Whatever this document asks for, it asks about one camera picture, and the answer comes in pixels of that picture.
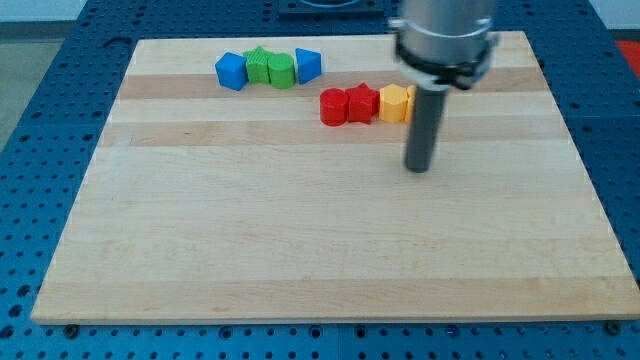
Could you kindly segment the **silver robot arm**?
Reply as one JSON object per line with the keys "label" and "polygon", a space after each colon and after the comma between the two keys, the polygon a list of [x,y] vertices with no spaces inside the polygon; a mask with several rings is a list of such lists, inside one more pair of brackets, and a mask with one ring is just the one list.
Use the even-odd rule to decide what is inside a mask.
{"label": "silver robot arm", "polygon": [[431,91],[471,89],[489,70],[495,0],[403,0],[389,20],[399,67]]}

